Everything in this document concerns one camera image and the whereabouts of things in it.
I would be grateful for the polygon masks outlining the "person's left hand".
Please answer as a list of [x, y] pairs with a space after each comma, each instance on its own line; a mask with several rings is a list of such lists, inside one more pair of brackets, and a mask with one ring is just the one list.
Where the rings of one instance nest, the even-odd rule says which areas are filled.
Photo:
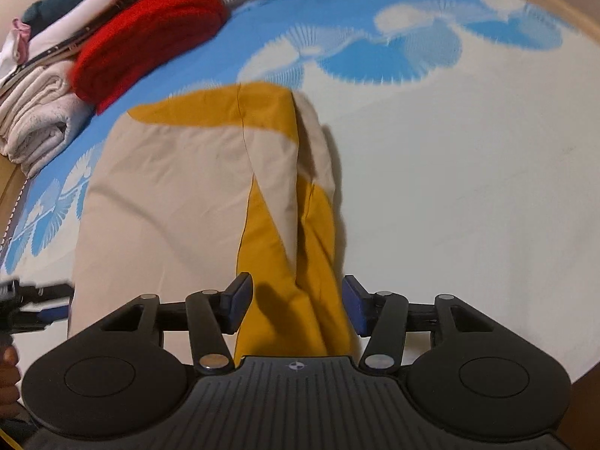
[[0, 414], [2, 419], [12, 419], [20, 412], [20, 369], [18, 365], [18, 352], [13, 345], [1, 349], [0, 366]]

